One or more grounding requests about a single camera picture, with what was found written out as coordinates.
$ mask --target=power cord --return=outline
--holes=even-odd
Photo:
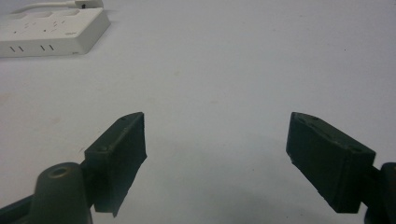
[[[39,7],[95,8],[103,7],[103,2],[102,0],[76,0],[67,2],[34,3],[15,10],[12,12],[12,14],[21,13],[23,11]]]

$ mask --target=power outlet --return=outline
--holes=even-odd
[[[86,54],[109,25],[101,7],[6,15],[0,57]]]

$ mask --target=table surface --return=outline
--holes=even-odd
[[[7,0],[0,14],[34,1]],[[86,55],[0,59],[0,206],[142,111],[148,159],[105,223],[363,223],[290,163],[292,111],[396,161],[394,0],[114,0]]]

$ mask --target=stain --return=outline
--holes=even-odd
[[[50,124],[55,125],[55,124],[57,124],[57,123],[59,123],[59,122],[61,122],[61,118],[55,118],[55,119],[52,119],[52,120],[50,121]]]
[[[14,96],[14,94],[10,92],[0,93],[0,106],[4,105],[6,102],[9,101]]]

